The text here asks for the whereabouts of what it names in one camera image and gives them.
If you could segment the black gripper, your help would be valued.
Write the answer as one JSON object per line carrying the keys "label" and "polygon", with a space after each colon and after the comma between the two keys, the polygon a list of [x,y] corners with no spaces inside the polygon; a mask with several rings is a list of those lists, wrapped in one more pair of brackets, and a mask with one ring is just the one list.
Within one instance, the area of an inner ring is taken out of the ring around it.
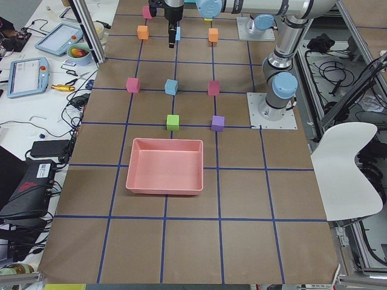
{"label": "black gripper", "polygon": [[176,43],[177,23],[183,17],[184,0],[149,0],[149,11],[152,17],[156,17],[159,8],[164,9],[164,16],[168,23],[169,48],[174,48]]}

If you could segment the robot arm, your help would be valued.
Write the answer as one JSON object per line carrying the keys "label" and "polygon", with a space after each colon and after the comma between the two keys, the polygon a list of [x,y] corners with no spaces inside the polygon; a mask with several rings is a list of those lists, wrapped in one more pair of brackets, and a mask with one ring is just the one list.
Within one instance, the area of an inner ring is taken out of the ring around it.
{"label": "robot arm", "polygon": [[263,118],[278,121],[287,111],[288,102],[298,88],[296,77],[290,72],[293,57],[301,41],[301,34],[308,24],[303,1],[197,1],[196,7],[203,18],[212,19],[220,13],[250,13],[281,15],[284,28],[274,51],[265,59],[263,72],[268,84],[265,100],[258,106]]}

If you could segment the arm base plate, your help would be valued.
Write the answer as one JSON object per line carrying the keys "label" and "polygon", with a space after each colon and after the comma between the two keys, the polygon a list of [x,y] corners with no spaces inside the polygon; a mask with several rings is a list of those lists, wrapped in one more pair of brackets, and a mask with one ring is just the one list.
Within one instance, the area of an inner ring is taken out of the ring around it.
{"label": "arm base plate", "polygon": [[237,17],[239,40],[256,42],[274,42],[275,35],[272,26],[275,19],[271,14],[260,14],[257,17]]}
{"label": "arm base plate", "polygon": [[250,127],[252,129],[297,130],[291,100],[285,108],[274,109],[266,102],[266,93],[247,93]]}

